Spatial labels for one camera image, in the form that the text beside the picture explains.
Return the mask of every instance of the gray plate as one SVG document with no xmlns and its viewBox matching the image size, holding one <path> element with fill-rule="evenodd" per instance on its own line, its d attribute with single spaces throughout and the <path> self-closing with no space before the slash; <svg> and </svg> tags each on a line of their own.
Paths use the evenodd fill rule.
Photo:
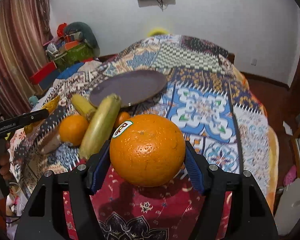
<svg viewBox="0 0 300 240">
<path fill-rule="evenodd" d="M 121 107 L 139 104 L 159 93 L 167 84 L 166 76 L 153 70 L 136 70 L 111 77 L 90 93 L 90 103 L 98 107 L 106 96 L 121 97 Z"/>
</svg>

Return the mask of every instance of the striped curtain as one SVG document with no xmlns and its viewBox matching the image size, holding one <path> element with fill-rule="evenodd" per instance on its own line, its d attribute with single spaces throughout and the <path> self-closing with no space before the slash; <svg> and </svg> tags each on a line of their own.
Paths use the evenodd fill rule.
<svg viewBox="0 0 300 240">
<path fill-rule="evenodd" d="M 0 0 L 0 113 L 4 118 L 31 110 L 38 92 L 29 77 L 47 63 L 43 44 L 52 36 L 49 0 Z"/>
</svg>

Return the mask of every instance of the wooden floor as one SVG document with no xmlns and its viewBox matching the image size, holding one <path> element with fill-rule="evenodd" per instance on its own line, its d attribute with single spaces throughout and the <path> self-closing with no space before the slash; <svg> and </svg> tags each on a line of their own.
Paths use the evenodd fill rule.
<svg viewBox="0 0 300 240">
<path fill-rule="evenodd" d="M 283 185 L 283 178 L 294 164 L 294 155 L 291 150 L 290 136 L 285 133 L 283 123 L 283 104 L 288 91 L 273 84 L 248 79 L 250 90 L 265 106 L 268 113 L 269 125 L 277 134 L 279 140 L 279 167 L 278 186 Z"/>
</svg>

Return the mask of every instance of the bed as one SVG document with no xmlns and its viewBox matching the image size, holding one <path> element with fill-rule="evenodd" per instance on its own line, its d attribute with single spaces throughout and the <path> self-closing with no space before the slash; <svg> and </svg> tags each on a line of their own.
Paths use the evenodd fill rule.
<svg viewBox="0 0 300 240">
<path fill-rule="evenodd" d="M 150 69 L 166 75 L 167 90 L 131 107 L 130 114 L 151 113 L 174 120 L 185 139 L 208 162 L 228 172 L 250 170 L 272 210 L 278 178 L 278 140 L 268 125 L 264 106 L 249 91 L 247 80 L 228 56 L 227 50 L 205 40 L 159 35 L 132 44 L 111 61 L 93 60 L 68 68 L 33 109 L 60 96 L 50 117 L 32 136 L 27 137 L 21 129 L 11 139 L 11 171 L 22 191 L 29 197 L 45 170 L 66 172 L 83 162 L 78 158 L 78 149 L 65 144 L 48 155 L 37 150 L 54 124 L 77 114 L 70 102 L 73 93 L 88 98 L 103 80 L 127 71 Z M 202 117 L 196 124 L 193 115 L 182 112 L 189 96 L 196 98 L 191 107 Z M 192 188 L 184 167 L 174 179 L 157 188 L 130 185 L 110 167 L 101 190 L 91 201 L 107 239 L 187 239 L 204 197 Z M 227 192 L 218 239 L 225 235 L 230 204 L 231 192 Z M 64 206 L 69 236 L 77 239 L 67 192 Z"/>
</svg>

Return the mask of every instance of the fruit sticker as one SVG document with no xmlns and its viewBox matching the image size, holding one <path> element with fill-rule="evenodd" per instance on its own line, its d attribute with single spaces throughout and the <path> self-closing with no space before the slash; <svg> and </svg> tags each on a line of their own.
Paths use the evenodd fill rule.
<svg viewBox="0 0 300 240">
<path fill-rule="evenodd" d="M 117 130 L 115 130 L 112 138 L 118 137 L 120 134 L 122 134 L 132 124 L 133 124 L 133 122 L 131 122 L 131 121 L 125 121 L 122 125 L 120 125 L 117 128 Z"/>
</svg>

